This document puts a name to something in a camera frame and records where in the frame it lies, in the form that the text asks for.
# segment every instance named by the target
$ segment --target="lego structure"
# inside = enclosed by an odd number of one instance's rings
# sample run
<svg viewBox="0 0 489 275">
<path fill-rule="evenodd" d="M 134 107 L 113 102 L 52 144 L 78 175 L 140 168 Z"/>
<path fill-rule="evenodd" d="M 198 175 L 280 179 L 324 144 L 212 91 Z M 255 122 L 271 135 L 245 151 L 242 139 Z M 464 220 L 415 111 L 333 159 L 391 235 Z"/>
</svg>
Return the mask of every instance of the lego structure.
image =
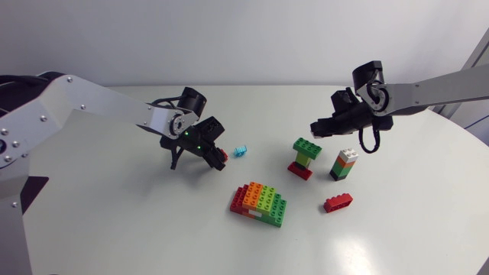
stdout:
<svg viewBox="0 0 489 275">
<path fill-rule="evenodd" d="M 311 160 L 315 160 L 319 156 L 322 148 L 299 137 L 299 139 L 294 142 L 293 149 L 297 151 L 296 161 L 292 162 L 287 169 L 304 180 L 308 180 L 313 174 L 313 172 L 309 170 Z"/>
<path fill-rule="evenodd" d="M 324 207 L 327 213 L 330 213 L 350 205 L 352 200 L 353 198 L 350 196 L 350 194 L 345 193 L 343 195 L 327 199 L 322 207 Z"/>
<path fill-rule="evenodd" d="M 336 158 L 335 164 L 333 164 L 333 168 L 329 174 L 336 181 L 343 180 L 348 173 L 350 173 L 350 170 L 357 159 L 357 152 L 351 148 L 339 151 L 339 155 Z"/>
<path fill-rule="evenodd" d="M 287 201 L 275 188 L 251 182 L 236 190 L 229 210 L 261 222 L 282 226 Z"/>
</svg>

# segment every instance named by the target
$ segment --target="cable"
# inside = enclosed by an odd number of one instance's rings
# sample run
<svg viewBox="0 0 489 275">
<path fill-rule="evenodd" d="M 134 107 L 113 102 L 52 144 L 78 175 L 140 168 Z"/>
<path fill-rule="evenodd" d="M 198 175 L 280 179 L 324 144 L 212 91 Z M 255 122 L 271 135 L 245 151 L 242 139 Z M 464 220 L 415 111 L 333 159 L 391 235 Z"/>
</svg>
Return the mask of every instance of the cable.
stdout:
<svg viewBox="0 0 489 275">
<path fill-rule="evenodd" d="M 374 127 L 372 127 L 372 130 L 374 132 L 375 145 L 374 149 L 368 150 L 364 145 L 364 129 L 358 129 L 358 140 L 360 141 L 361 149 L 363 149 L 367 154 L 375 153 L 377 150 L 379 150 L 379 147 L 381 146 L 381 133 Z"/>
<path fill-rule="evenodd" d="M 28 85 L 45 84 L 48 80 L 39 76 L 0 76 L 0 84 L 5 83 L 25 83 Z"/>
<path fill-rule="evenodd" d="M 172 103 L 172 101 L 180 100 L 182 98 L 183 98 L 182 96 L 177 96 L 177 97 L 168 98 L 168 99 L 157 99 L 157 100 L 153 101 L 151 104 L 159 105 L 160 103 L 166 102 L 166 103 L 169 103 L 173 108 L 175 108 L 175 105 Z"/>
<path fill-rule="evenodd" d="M 464 129 L 470 128 L 470 127 L 472 127 L 472 126 L 476 125 L 477 123 L 479 123 L 479 122 L 483 121 L 483 120 L 484 120 L 484 119 L 486 119 L 486 118 L 489 118 L 489 115 L 484 116 L 483 118 L 481 118 L 481 119 L 477 120 L 476 122 L 474 122 L 474 123 L 472 123 L 471 125 L 469 125 L 469 126 L 465 127 Z"/>
</svg>

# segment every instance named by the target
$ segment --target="red lego brick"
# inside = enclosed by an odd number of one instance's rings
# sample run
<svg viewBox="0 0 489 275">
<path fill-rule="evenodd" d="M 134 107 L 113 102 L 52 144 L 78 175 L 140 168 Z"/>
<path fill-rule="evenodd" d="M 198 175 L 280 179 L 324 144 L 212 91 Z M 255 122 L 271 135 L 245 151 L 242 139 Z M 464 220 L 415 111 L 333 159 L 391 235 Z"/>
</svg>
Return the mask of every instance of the red lego brick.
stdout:
<svg viewBox="0 0 489 275">
<path fill-rule="evenodd" d="M 300 169 L 298 166 L 296 166 L 296 162 L 292 162 L 288 167 L 287 169 L 292 172 L 292 173 L 295 173 L 297 176 L 300 176 L 301 178 L 303 178 L 304 180 L 308 180 L 309 177 L 313 174 L 313 172 L 309 169 L 305 169 L 305 170 L 302 170 Z"/>
<path fill-rule="evenodd" d="M 247 209 L 243 208 L 243 199 L 245 198 L 245 194 L 247 191 L 248 191 L 248 184 L 245 184 L 243 187 L 238 187 L 238 190 L 236 190 L 235 197 L 231 202 L 231 206 L 229 207 L 229 210 L 231 210 L 232 212 L 236 212 L 238 214 L 241 214 L 244 211 L 248 212 Z"/>
<path fill-rule="evenodd" d="M 223 149 L 221 149 L 221 152 L 224 154 L 224 162 L 228 161 L 228 155 L 226 152 L 224 152 Z"/>
<path fill-rule="evenodd" d="M 339 195 L 336 197 L 332 197 L 331 199 L 327 199 L 323 207 L 327 213 L 330 213 L 350 205 L 352 200 L 353 198 L 350 196 L 350 194 L 345 193 L 343 195 Z"/>
</svg>

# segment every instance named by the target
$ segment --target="white wall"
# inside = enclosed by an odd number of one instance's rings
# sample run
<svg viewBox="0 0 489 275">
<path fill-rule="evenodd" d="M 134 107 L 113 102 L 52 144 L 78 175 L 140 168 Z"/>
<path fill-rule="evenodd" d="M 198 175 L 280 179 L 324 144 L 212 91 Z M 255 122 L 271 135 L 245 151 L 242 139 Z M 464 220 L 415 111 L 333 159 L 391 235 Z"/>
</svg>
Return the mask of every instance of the white wall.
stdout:
<svg viewBox="0 0 489 275">
<path fill-rule="evenodd" d="M 461 69 L 487 0 L 2 0 L 0 74 L 103 85 L 344 84 L 382 60 L 390 83 Z"/>
</svg>

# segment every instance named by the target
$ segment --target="white table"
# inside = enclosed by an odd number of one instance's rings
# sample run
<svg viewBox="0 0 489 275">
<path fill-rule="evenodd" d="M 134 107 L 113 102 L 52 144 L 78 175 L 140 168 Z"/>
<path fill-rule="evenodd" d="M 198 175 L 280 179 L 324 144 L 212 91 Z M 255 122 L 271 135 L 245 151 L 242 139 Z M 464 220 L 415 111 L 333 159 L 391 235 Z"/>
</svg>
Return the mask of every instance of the white table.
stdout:
<svg viewBox="0 0 489 275">
<path fill-rule="evenodd" d="M 219 172 L 186 152 L 173 171 L 157 135 L 74 113 L 31 154 L 31 174 L 50 177 L 24 215 L 35 274 L 476 274 L 489 256 L 489 150 L 454 123 L 396 117 L 369 155 L 357 134 L 309 133 L 339 87 L 194 88 L 208 99 L 202 118 L 226 129 L 218 147 L 246 144 L 246 155 Z M 150 102 L 183 87 L 116 90 Z M 308 181 L 287 171 L 299 137 L 322 147 Z M 348 147 L 360 157 L 335 182 Z M 250 181 L 287 200 L 282 228 L 229 211 Z M 353 203 L 326 214 L 325 199 L 342 193 Z"/>
</svg>

